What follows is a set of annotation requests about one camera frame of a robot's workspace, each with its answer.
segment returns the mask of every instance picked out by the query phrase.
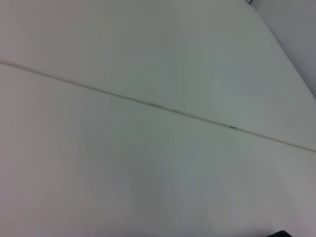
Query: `white surface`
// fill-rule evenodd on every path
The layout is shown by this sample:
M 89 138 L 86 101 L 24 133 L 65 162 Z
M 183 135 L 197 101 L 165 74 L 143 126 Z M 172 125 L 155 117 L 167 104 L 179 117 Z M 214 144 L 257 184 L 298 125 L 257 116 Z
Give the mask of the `white surface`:
M 2 2 L 4 59 L 316 149 L 316 103 L 244 0 Z
M 314 153 L 0 66 L 1 236 L 314 236 Z
M 316 97 L 316 2 L 255 0 L 254 3 Z

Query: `dark object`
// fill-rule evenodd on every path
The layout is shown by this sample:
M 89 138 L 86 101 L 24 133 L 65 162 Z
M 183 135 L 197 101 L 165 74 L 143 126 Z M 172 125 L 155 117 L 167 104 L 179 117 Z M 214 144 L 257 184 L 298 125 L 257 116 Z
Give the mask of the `dark object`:
M 279 231 L 279 232 L 276 232 L 275 234 L 270 235 L 268 237 L 292 237 L 292 236 L 286 231 Z

